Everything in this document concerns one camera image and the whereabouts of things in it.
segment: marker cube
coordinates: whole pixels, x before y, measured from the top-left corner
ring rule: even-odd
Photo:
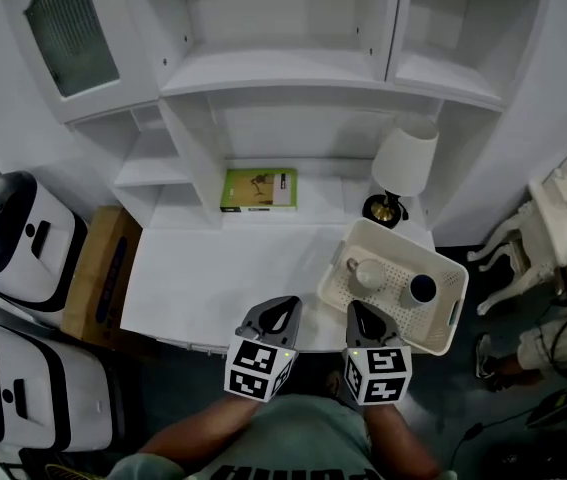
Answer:
[[[345,382],[359,405],[398,402],[411,378],[410,347],[347,349]]]
[[[292,371],[297,352],[233,336],[225,361],[225,391],[269,401]]]

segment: table lamp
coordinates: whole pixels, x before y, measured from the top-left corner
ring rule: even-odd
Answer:
[[[399,114],[384,130],[372,162],[372,177],[385,190],[363,205],[363,216],[393,228],[409,218],[402,196],[420,194],[427,183],[439,131],[428,117],[418,114]]]

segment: white lampshade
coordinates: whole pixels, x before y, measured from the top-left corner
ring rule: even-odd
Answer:
[[[397,115],[383,133],[372,162],[372,176],[397,196],[420,194],[427,184],[439,131],[434,122],[418,114]]]

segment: person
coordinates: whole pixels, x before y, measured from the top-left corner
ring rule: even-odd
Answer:
[[[432,480],[439,467],[394,405],[228,395],[152,437],[109,480]]]
[[[516,353],[496,358],[491,337],[480,334],[474,347],[474,374],[485,379],[492,391],[541,381],[553,369],[567,372],[567,311],[519,336]]]

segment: gray t-shirt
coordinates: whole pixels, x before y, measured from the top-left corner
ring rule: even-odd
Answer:
[[[183,469],[154,455],[119,462],[108,480],[182,480]],[[334,400],[277,397],[192,480],[380,480],[363,418]],[[452,472],[440,480],[456,478]]]

